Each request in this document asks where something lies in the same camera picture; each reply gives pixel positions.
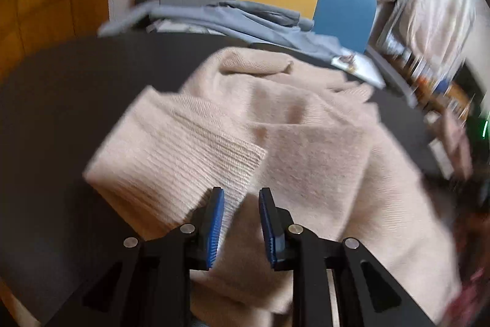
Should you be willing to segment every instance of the folded sweater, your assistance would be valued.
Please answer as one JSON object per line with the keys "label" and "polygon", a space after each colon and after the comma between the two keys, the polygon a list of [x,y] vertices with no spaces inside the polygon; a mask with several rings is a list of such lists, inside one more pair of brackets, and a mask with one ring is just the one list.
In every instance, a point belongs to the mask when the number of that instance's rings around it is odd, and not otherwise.
{"label": "folded sweater", "polygon": [[215,267],[193,272],[192,310],[212,327],[271,324],[292,301],[290,272],[264,252],[257,196],[318,236],[353,236],[438,320],[459,289],[450,234],[420,173],[365,102],[371,87],[291,56],[227,48],[179,94],[146,88],[85,171],[145,239],[225,190]]}

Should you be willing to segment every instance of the screw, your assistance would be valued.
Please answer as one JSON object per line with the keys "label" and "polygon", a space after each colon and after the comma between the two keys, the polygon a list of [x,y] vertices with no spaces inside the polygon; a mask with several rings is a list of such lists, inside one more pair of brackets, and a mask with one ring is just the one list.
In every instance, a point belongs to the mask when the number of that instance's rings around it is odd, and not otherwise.
{"label": "screw", "polygon": [[301,234],[303,233],[303,226],[301,226],[300,224],[290,224],[288,226],[288,230],[292,234]]}
{"label": "screw", "polygon": [[122,243],[126,248],[134,248],[138,245],[138,239],[136,237],[128,237]]}
{"label": "screw", "polygon": [[180,231],[185,234],[191,234],[195,231],[195,227],[191,223],[186,223],[180,227]]}
{"label": "screw", "polygon": [[353,239],[353,238],[348,238],[345,241],[345,246],[347,248],[350,248],[350,249],[357,249],[357,248],[359,248],[359,241],[357,241],[356,239]]}

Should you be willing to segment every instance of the light blue garment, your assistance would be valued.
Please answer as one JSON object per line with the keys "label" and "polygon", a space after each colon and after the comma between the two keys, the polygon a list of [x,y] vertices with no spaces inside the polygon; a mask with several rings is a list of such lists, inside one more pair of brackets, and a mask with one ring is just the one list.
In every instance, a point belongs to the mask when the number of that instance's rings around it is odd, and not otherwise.
{"label": "light blue garment", "polygon": [[243,8],[254,10],[260,14],[259,17],[231,6],[159,6],[156,3],[157,1],[150,0],[130,10],[121,20],[103,24],[99,28],[99,36],[123,32],[148,15],[152,20],[168,18],[174,22],[199,25],[250,44],[262,42],[283,46],[326,62],[341,55],[341,45],[336,37],[307,31],[313,26],[313,22],[301,18],[291,10],[244,2]]}

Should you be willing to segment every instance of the beige sweater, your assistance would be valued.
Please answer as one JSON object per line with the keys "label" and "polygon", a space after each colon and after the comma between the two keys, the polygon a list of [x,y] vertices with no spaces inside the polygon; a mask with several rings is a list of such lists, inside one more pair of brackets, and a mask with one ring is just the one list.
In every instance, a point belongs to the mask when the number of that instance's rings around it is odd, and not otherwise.
{"label": "beige sweater", "polygon": [[318,236],[354,236],[433,319],[459,288],[449,233],[420,173],[364,102],[367,85],[285,54],[227,48],[180,94],[145,89],[95,154],[86,180],[145,239],[225,190],[220,251],[192,274],[193,312],[211,327],[265,327],[292,279],[266,260],[259,189]]}

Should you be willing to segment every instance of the round table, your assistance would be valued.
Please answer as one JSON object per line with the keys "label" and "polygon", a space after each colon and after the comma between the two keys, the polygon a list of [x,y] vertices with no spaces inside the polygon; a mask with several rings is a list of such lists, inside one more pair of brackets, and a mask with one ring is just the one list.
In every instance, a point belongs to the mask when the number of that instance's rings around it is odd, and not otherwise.
{"label": "round table", "polygon": [[[176,92],[226,46],[247,44],[183,33],[87,37],[28,57],[2,84],[0,276],[41,323],[135,235],[83,180],[91,156],[144,87]],[[380,90],[372,101],[414,162],[438,173],[421,112]]]}

